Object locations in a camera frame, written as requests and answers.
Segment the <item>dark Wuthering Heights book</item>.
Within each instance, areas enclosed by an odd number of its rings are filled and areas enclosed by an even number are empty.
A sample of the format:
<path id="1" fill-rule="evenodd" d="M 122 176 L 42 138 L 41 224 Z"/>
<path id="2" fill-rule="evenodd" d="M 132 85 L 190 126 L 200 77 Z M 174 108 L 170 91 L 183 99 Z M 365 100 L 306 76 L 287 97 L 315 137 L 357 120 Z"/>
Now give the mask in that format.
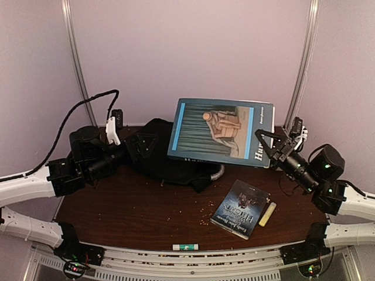
<path id="1" fill-rule="evenodd" d="M 210 222 L 248 240 L 269 198 L 270 193 L 236 180 Z"/>

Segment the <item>blue Humor book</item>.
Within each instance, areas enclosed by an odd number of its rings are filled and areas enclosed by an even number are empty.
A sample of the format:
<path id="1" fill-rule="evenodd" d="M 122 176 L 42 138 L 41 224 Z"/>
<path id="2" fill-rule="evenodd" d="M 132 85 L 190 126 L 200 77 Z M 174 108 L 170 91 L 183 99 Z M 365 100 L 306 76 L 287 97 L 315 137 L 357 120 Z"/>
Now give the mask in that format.
<path id="1" fill-rule="evenodd" d="M 270 159 L 255 132 L 273 132 L 269 102 L 181 98 L 168 156 L 185 161 L 268 168 Z"/>

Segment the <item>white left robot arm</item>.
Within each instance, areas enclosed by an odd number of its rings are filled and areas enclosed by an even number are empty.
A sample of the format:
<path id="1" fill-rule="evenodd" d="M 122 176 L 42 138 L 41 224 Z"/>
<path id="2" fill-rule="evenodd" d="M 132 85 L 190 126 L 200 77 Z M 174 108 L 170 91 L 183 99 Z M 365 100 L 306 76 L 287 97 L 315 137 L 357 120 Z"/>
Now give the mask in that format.
<path id="1" fill-rule="evenodd" d="M 52 222 L 41 214 L 41 203 L 57 201 L 114 175 L 123 165 L 147 155 L 144 136 L 109 136 L 105 143 L 98 128 L 86 126 L 70 134 L 71 151 L 20 174 L 1 177 L 1 233 L 38 242 L 62 251 L 72 260 L 84 255 L 74 226 Z"/>

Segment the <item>yellow highlighter marker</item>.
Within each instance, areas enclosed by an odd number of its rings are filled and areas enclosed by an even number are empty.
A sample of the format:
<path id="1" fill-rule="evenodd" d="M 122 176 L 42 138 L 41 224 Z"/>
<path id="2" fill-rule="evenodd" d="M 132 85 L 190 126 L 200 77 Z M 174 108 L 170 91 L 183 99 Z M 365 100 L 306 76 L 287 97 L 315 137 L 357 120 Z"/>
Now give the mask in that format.
<path id="1" fill-rule="evenodd" d="M 266 212 L 264 213 L 262 219 L 260 219 L 259 221 L 259 225 L 261 227 L 264 227 L 266 225 L 266 223 L 268 222 L 268 220 L 270 219 L 270 217 L 272 216 L 274 210 L 276 209 L 276 204 L 274 202 L 271 202 L 270 205 L 268 206 Z"/>

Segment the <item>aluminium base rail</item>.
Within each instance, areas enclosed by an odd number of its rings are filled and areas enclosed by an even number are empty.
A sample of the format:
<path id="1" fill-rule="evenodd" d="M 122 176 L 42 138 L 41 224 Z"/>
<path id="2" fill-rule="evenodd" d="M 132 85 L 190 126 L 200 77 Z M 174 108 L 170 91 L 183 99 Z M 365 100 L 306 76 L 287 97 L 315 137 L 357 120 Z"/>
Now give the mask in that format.
<path id="1" fill-rule="evenodd" d="M 80 280 L 361 280 L 352 247 L 285 264 L 280 245 L 221 251 L 146 251 L 105 246 Z"/>

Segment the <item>right aluminium frame post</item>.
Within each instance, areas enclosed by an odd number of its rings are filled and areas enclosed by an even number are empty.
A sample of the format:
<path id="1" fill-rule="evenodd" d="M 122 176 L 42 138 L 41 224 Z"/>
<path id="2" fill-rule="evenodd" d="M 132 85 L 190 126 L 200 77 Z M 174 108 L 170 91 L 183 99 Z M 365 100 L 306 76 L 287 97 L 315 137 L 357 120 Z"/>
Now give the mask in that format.
<path id="1" fill-rule="evenodd" d="M 321 1 L 313 0 L 310 1 L 308 20 L 306 24 L 306 32 L 304 45 L 302 48 L 301 59 L 299 63 L 299 68 L 294 84 L 294 90 L 292 92 L 291 102 L 289 104 L 289 109 L 285 118 L 284 128 L 287 131 L 291 130 L 292 121 L 297 116 L 299 107 L 304 94 L 305 85 L 307 82 L 308 67 L 310 61 L 313 57 L 313 50 L 315 47 L 316 34 L 319 22 L 319 10 L 321 6 Z"/>

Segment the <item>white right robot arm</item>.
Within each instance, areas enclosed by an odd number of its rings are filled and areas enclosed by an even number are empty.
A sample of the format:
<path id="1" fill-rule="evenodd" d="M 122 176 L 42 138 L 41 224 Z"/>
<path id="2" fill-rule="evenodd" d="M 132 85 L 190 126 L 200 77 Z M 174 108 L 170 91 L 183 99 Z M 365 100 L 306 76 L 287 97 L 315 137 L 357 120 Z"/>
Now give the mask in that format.
<path id="1" fill-rule="evenodd" d="M 280 168 L 303 189 L 304 194 L 310 194 L 318 210 L 325 214 L 367 220 L 361 224 L 312 224 L 300 247 L 304 258 L 313 258 L 322 248 L 374 244 L 374 194 L 366 193 L 352 182 L 340 178 L 345 160 L 332 145 L 323 144 L 308 159 L 304 159 L 294 149 L 294 140 L 286 134 L 258 129 L 255 135 L 270 163 Z"/>

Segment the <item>black student backpack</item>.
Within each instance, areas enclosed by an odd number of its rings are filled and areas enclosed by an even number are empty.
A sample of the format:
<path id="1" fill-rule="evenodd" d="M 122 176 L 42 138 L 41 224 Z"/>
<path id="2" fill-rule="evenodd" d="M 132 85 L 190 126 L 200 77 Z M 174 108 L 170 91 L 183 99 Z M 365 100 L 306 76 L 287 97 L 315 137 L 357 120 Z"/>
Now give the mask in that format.
<path id="1" fill-rule="evenodd" d="M 135 170 L 160 183 L 191 186 L 195 192 L 201 193 L 224 174 L 225 167 L 215 163 L 189 162 L 169 157 L 168 148 L 172 129 L 172 122 L 154 118 L 141 129 L 127 136 L 124 142 L 132 159 L 131 165 Z M 158 142 L 147 159 L 134 159 L 136 133 L 152 133 L 158 136 Z"/>

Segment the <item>aluminium frame post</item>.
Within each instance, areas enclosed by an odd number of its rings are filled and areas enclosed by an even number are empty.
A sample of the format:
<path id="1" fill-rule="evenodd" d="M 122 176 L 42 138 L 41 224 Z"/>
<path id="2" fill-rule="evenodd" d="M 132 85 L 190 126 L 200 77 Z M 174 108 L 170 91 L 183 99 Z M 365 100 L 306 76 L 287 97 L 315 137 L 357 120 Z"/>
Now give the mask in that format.
<path id="1" fill-rule="evenodd" d="M 73 60 L 73 68 L 76 75 L 79 91 L 82 100 L 89 98 L 86 82 L 84 81 L 83 69 L 81 66 L 79 50 L 77 47 L 76 34 L 74 32 L 73 16 L 71 14 L 71 3 L 69 0 L 61 0 L 63 20 L 66 26 L 66 32 L 70 45 L 71 57 Z"/>
<path id="2" fill-rule="evenodd" d="M 294 90 L 292 92 L 291 102 L 289 104 L 289 109 L 285 118 L 284 128 L 287 131 L 291 130 L 292 121 L 297 116 L 299 107 L 304 94 L 305 85 L 307 82 L 308 67 L 310 61 L 313 57 L 313 50 L 315 47 L 316 34 L 319 22 L 319 10 L 321 6 L 321 1 L 313 0 L 310 1 L 308 20 L 306 24 L 306 32 L 304 45 L 302 48 L 301 59 L 299 63 L 299 68 L 294 84 Z"/>

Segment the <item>left aluminium frame post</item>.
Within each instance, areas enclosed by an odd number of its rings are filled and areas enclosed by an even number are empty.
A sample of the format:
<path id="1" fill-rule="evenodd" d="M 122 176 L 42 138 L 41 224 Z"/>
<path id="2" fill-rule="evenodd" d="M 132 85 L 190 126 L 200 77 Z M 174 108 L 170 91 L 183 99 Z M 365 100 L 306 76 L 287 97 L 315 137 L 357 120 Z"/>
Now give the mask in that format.
<path id="1" fill-rule="evenodd" d="M 71 3 L 69 0 L 61 0 L 63 20 L 66 26 L 66 32 L 70 45 L 71 57 L 73 60 L 73 68 L 76 75 L 79 91 L 82 100 L 89 98 L 86 82 L 84 81 L 83 69 L 81 66 L 79 50 L 77 47 L 76 34 L 74 32 L 73 16 L 71 14 Z"/>

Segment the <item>green white glue stick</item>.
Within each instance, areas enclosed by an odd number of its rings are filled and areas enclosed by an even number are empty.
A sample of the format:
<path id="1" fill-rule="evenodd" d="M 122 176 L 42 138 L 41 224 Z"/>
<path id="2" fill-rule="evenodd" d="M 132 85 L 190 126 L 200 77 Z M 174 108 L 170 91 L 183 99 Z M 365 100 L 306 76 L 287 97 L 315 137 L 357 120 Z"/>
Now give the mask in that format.
<path id="1" fill-rule="evenodd" d="M 173 251 L 198 251 L 199 245 L 198 244 L 173 244 L 172 250 Z"/>

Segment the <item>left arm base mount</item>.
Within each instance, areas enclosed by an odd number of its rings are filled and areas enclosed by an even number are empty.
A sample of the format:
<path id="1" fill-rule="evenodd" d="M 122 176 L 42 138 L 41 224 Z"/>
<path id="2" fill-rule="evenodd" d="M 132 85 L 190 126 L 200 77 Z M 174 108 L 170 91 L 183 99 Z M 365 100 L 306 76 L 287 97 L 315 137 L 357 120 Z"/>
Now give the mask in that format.
<path id="1" fill-rule="evenodd" d="M 100 246 L 77 243 L 62 243 L 53 253 L 64 261 L 80 262 L 84 265 L 100 266 L 105 254 L 105 249 Z"/>

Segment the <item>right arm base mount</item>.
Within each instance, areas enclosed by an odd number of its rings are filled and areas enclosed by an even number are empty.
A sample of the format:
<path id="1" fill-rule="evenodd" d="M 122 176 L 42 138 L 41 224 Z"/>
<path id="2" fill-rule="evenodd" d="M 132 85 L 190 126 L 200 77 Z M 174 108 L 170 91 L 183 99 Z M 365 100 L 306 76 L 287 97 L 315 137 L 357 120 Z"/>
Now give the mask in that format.
<path id="1" fill-rule="evenodd" d="M 330 248 L 327 248 L 323 242 L 312 241 L 282 246 L 279 250 L 284 265 L 317 259 L 331 252 Z"/>

